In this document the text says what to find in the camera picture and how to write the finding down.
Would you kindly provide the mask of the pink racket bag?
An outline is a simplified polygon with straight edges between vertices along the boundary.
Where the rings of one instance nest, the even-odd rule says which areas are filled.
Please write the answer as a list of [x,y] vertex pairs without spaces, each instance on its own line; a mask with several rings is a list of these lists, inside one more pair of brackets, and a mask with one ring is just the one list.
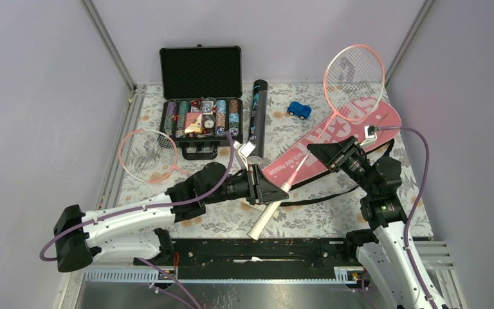
[[[271,182],[275,185],[282,185],[291,176],[293,170],[307,153],[307,145],[314,144],[316,142],[316,138],[322,132],[322,128],[325,126],[327,121],[328,118],[316,125],[314,129],[307,132],[301,139],[295,142],[292,146],[288,147],[286,151],[284,151],[275,161],[265,167],[262,170],[265,177],[271,180]],[[340,117],[335,118],[329,124],[317,143],[337,143],[349,138],[350,136],[355,136],[359,142],[362,142],[365,139],[364,127],[367,125],[374,125],[375,127],[401,126],[401,118],[398,112],[390,104],[384,100],[381,100],[376,111],[361,122],[348,122]],[[385,153],[385,155],[389,155],[390,150],[394,145],[394,142],[390,141],[393,141],[394,137],[398,133],[399,131],[397,129],[394,131],[380,131],[378,133],[377,141],[365,147],[365,152],[369,154],[390,143],[390,146],[388,146]],[[327,176],[328,174],[331,174],[331,172],[316,158],[309,158],[298,172],[297,177],[291,187],[291,191],[293,189],[298,189],[305,186],[319,178]],[[326,201],[336,196],[352,192],[353,190],[354,189],[349,189],[344,193],[331,194],[313,201],[283,201],[281,203],[281,207],[310,205],[312,203]]]

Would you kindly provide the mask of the black shuttlecock tube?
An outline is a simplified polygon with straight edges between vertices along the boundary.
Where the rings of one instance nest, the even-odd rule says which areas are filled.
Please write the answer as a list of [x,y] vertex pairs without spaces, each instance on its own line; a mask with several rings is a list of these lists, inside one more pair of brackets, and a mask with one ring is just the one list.
[[266,129],[266,110],[268,103],[268,83],[259,79],[253,83],[249,141],[255,146],[248,157],[250,164],[264,163],[264,137]]

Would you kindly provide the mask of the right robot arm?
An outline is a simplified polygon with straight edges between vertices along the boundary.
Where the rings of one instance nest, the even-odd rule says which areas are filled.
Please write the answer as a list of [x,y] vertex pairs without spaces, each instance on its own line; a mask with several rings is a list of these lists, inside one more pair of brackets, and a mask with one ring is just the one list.
[[415,247],[397,195],[401,163],[382,156],[374,163],[355,137],[333,144],[309,144],[308,150],[329,171],[343,171],[365,193],[360,200],[368,229],[346,234],[343,256],[361,264],[389,308],[448,308]]

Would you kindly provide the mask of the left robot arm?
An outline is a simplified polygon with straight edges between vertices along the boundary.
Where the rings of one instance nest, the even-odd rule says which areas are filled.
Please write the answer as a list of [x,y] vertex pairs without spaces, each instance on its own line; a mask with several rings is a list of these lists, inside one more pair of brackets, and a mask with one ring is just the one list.
[[208,204],[282,201],[289,189],[288,183],[270,182],[258,165],[230,174],[223,164],[209,163],[185,181],[138,203],[86,212],[79,205],[66,207],[53,229],[57,270],[74,272],[98,259],[167,264],[178,253],[165,225],[201,216]]

